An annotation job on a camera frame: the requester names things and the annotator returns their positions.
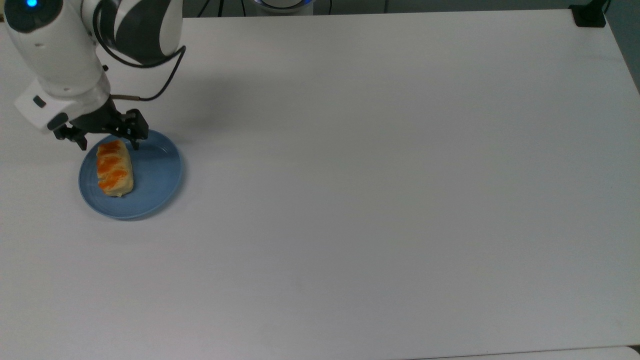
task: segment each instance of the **black cable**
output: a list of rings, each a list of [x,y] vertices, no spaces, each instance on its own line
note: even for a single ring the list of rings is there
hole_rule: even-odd
[[[211,0],[206,0],[204,2],[204,5],[202,5],[202,9],[200,9],[200,12],[198,13],[198,16],[196,16],[196,17],[202,16],[202,13],[204,13],[204,10],[207,8],[207,5],[209,5],[209,1],[211,1]]]
[[[220,6],[218,6],[218,17],[222,17],[222,6],[225,5],[225,0],[220,0]]]
[[[112,98],[114,99],[120,98],[120,99],[133,100],[133,101],[151,101],[151,100],[157,99],[160,95],[162,95],[162,93],[166,90],[166,88],[169,87],[169,84],[173,79],[173,75],[175,75],[175,72],[178,70],[180,61],[182,61],[182,57],[184,56],[184,53],[187,51],[187,47],[183,45],[180,49],[177,49],[175,53],[171,54],[170,56],[167,56],[166,58],[160,60],[157,63],[153,63],[150,65],[136,64],[136,63],[131,63],[127,60],[124,60],[118,55],[116,55],[113,51],[111,51],[111,49],[109,49],[109,47],[104,43],[104,40],[100,35],[100,31],[98,31],[98,13],[100,12],[99,10],[101,8],[102,8],[102,1],[98,3],[98,5],[95,7],[95,10],[93,11],[93,33],[95,34],[95,38],[98,40],[98,43],[100,44],[100,46],[102,46],[102,48],[114,59],[131,67],[135,67],[138,69],[149,69],[152,67],[160,66],[170,61],[174,57],[178,56],[178,60],[175,62],[175,65],[173,66],[173,70],[171,71],[169,78],[164,83],[162,89],[160,89],[160,91],[157,94],[153,95],[152,97],[139,97],[139,96],[132,96],[132,95],[112,95]]]

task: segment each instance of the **orange glaze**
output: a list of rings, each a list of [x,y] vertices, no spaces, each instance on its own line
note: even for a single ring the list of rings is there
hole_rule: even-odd
[[[104,143],[98,146],[98,156],[115,154],[118,152],[120,148],[120,144],[118,140],[113,140],[112,142]]]
[[[113,165],[120,162],[120,158],[110,156],[108,158],[98,158],[98,176],[108,173],[113,169]]]

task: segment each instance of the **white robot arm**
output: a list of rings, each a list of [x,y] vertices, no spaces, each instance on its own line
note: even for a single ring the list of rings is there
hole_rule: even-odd
[[[36,74],[15,101],[18,110],[42,132],[82,150],[86,133],[111,133],[137,149],[148,125],[138,110],[116,110],[96,40],[137,67],[182,56],[182,0],[6,0],[4,14],[13,43]]]

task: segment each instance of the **plate rim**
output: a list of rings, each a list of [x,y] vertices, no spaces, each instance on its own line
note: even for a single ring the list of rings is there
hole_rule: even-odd
[[[109,213],[105,213],[103,211],[100,211],[98,209],[96,209],[95,207],[92,206],[92,204],[89,202],[89,200],[87,200],[86,196],[84,195],[83,192],[83,188],[81,185],[81,176],[82,176],[82,169],[83,169],[83,165],[84,163],[87,161],[87,158],[89,157],[89,155],[95,150],[96,152],[96,156],[97,156],[97,147],[106,142],[106,140],[113,138],[114,140],[117,139],[122,139],[119,138],[117,136],[114,135],[107,135],[104,138],[100,139],[97,143],[95,143],[95,145],[91,148],[91,150],[89,150],[86,155],[84,156],[84,159],[82,161],[82,163],[80,164],[80,170],[78,171],[78,190],[80,191],[80,196],[82,196],[84,203],[87,204],[89,206],[89,208],[91,208],[92,210],[94,210],[96,213],[105,216],[105,217],[109,217],[109,218],[114,218],[116,220],[133,220],[136,218],[141,218],[141,217],[145,217],[157,210],[159,210],[160,208],[162,208],[164,205],[166,205],[168,203],[168,201],[170,199],[173,198],[173,196],[175,195],[175,193],[177,192],[177,190],[180,188],[180,185],[182,184],[182,175],[184,172],[184,161],[182,160],[182,155],[180,154],[180,151],[178,150],[178,147],[175,146],[175,144],[173,143],[173,141],[171,141],[171,139],[169,139],[166,135],[160,133],[159,131],[156,130],[151,130],[149,129],[149,133],[154,133],[156,135],[159,135],[160,137],[166,139],[169,141],[169,143],[173,146],[173,148],[175,149],[175,152],[178,154],[178,163],[180,165],[180,172],[178,173],[178,178],[175,182],[175,186],[171,189],[170,192],[168,192],[167,196],[156,206],[154,206],[153,208],[146,210],[142,213],[139,214],[135,214],[135,215],[123,215],[123,216],[118,216],[118,215],[112,215]]]

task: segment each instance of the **blue plate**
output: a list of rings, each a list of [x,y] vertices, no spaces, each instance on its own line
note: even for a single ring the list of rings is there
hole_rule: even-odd
[[[165,204],[180,185],[182,159],[175,145],[165,135],[149,130],[149,138],[140,141],[134,151],[125,140],[133,166],[133,190],[122,197],[105,195],[98,187],[98,145],[118,139],[109,135],[84,157],[78,185],[86,203],[98,213],[120,220],[131,220],[151,214]]]

